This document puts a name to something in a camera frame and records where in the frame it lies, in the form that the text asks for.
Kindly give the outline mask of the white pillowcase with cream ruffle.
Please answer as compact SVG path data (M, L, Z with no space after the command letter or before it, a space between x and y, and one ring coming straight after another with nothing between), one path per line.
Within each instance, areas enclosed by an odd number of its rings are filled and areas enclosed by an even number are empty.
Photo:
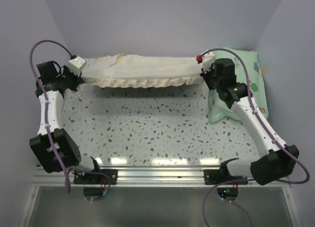
M86 61L82 79L101 88L164 88L203 82L201 65L192 58L118 54Z

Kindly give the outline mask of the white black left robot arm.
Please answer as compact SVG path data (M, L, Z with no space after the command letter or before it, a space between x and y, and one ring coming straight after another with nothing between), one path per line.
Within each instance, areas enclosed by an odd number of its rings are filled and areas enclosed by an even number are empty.
M47 173L72 169L77 173L85 172L86 180L97 184L102 178L97 161L82 157L77 144L63 127L65 92L77 91L83 82L81 75L85 65L81 57L69 60L60 69L56 69L55 61L37 65L40 77L36 81L35 94L40 101L41 120L37 136L30 139L29 145Z

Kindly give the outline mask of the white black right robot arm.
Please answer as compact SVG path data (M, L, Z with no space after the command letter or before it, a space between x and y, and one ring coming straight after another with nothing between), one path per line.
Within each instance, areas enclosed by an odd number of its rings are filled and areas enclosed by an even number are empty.
M230 184L238 178L253 178L258 184L266 185L289 176L299 150L295 145L288 146L277 135L263 117L247 84L237 82L234 62L228 58L203 61L201 76L208 88L216 90L219 98L243 123L259 154L255 161L234 158L222 162L220 180Z

